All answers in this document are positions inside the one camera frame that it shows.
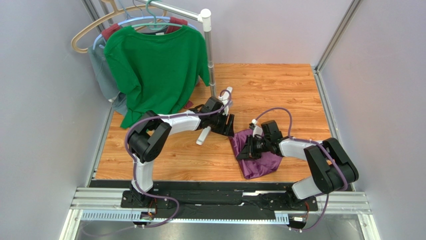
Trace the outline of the purple cloth napkin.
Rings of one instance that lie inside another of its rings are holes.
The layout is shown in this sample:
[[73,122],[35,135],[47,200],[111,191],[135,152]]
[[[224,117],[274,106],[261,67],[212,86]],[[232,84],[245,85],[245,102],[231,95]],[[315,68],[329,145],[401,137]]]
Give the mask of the purple cloth napkin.
[[[235,157],[242,151],[248,135],[252,135],[251,129],[245,129],[229,137],[232,151]],[[271,174],[278,170],[281,161],[281,156],[277,156],[270,152],[264,152],[259,159],[237,160],[243,177],[246,180],[259,178]]]

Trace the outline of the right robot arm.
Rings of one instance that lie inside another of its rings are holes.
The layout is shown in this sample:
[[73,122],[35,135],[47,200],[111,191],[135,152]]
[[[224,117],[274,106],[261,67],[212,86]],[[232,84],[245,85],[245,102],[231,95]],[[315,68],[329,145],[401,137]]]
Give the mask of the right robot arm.
[[345,190],[359,179],[357,168],[336,138],[314,141],[283,136],[274,120],[251,123],[250,128],[245,142],[238,146],[236,160],[253,163],[263,157],[290,157],[307,162],[311,176],[286,191],[291,200]]

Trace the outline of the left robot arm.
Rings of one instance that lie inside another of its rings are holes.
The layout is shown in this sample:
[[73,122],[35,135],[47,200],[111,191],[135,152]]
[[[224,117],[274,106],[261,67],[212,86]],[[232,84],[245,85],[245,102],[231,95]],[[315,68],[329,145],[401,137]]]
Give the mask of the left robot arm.
[[149,190],[154,186],[154,160],[160,155],[170,135],[201,131],[197,145],[203,145],[210,133],[234,136],[234,115],[229,113],[232,104],[230,91],[219,97],[211,96],[205,104],[182,113],[156,114],[147,111],[125,135],[125,149],[133,159],[133,173],[129,201],[147,205],[152,199]]

